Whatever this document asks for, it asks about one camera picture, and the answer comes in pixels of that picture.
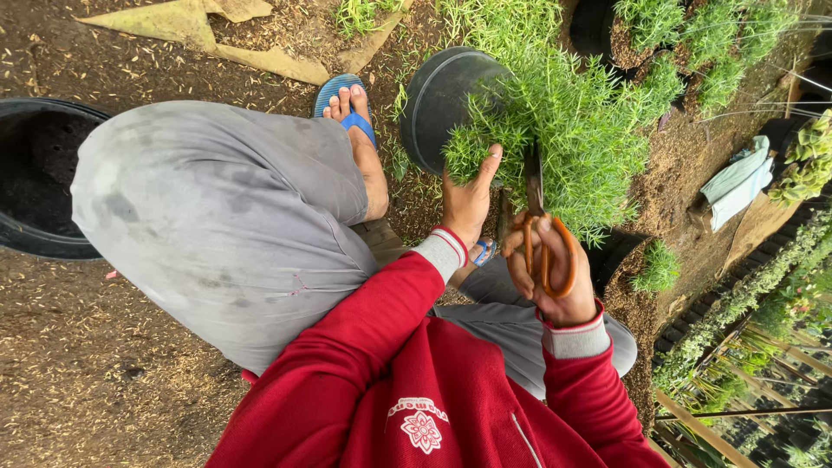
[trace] dirt ground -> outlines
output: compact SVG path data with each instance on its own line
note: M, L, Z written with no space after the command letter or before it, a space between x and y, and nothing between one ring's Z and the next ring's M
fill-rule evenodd
M0 97L49 96L83 102L111 114L177 99L199 99L262 112L308 117L316 87L181 45L88 27L72 21L145 1L30 0L0 2ZM274 0L275 15L248 25L211 19L221 42L321 58L337 72L337 52L356 41L308 32L332 30L331 1ZM564 2L567 25L576 2ZM367 83L379 153L387 167L397 135L389 118L399 92L418 65L441 46L442 22L433 2L417 0L374 60L360 73ZM809 34L789 36L768 65L747 73L737 103L727 112L775 91L783 74L808 50ZM693 301L714 281L740 218L715 235L699 236L686 216L698 188L741 149L769 113L691 123L674 111L651 138L648 172L632 195L641 216L628 228L661 236L680 255L676 286L657 297L634 296L626 273L608 288L607 309L635 333L640 358L625 379L649 424L651 344L679 296ZM441 212L435 177L411 169L402 182L389 177L394 230L406 242L423 238ZM493 216L488 231L493 231ZM106 279L104 261L44 261L0 250L0 465L198 466L214 447L248 384L211 346L158 310L120 276ZM444 302L458 301L448 294Z

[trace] red sleeve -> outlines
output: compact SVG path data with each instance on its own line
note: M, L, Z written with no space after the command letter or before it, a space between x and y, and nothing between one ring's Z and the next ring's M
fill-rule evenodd
M283 350L206 466L336 464L361 396L443 291L437 269L412 251L370 277Z
M589 349L587 343L594 340L591 334L597 333L598 328L593 330L584 326L584 330L572 334L544 332L546 372L543 383L547 404L610 468L667 467L641 433L636 407L627 397L612 366L612 343L603 330L601 312L595 321L600 322L600 332L607 337L604 342L608 343L606 350L595 356L556 359L547 347L560 352ZM557 345L546 346L547 338L558 341Z

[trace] blue flip-flop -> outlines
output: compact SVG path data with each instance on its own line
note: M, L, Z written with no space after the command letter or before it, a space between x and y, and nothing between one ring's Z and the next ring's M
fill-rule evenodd
M471 260L471 262L476 266L483 266L488 263L489 260L494 258L497 255L497 243L492 239L491 243L488 244L485 241L477 241L478 246L483 247L483 251L479 252L477 258ZM488 256L485 256L485 252L488 251L488 248L491 247L491 253Z
M367 89L364 88L364 83L361 82L361 78L352 73L344 73L327 80L324 83L324 86L320 87L318 90L318 94L314 97L314 112L312 117L323 117L324 107L329 105L329 99L332 96L338 96L338 90L340 88L350 88L354 84L361 86L361 88L364 89L364 92L367 92ZM369 112L370 119L372 119L373 113L369 110L369 103L367 104L367 112ZM341 126L343 126L345 130L349 130L351 127L360 128L361 131L369 137L373 146L375 146L375 132L373 132L373 125L355 112L352 104L349 105L349 115L341 121Z

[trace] right hand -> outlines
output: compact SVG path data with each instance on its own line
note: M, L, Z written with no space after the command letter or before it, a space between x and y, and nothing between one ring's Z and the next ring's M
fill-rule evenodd
M522 223L526 216L520 213L514 220ZM578 240L572 235L572 242ZM526 299L533 301L540 309L542 319L552 323L555 328L578 326L594 319L598 313L595 296L592 292L592 280L589 277L589 260L582 248L577 252L577 271L575 286L567 296L552 299L544 290L540 281L540 252L542 248L552 249L549 281L552 289L558 289L566 281L569 269L569 252L561 236L552 228L552 222L541 218L532 229L532 248L534 262L532 275L526 272L526 258L519 251L523 245L523 231L512 232L503 242L503 256L508 259L508 271L511 273L514 287Z

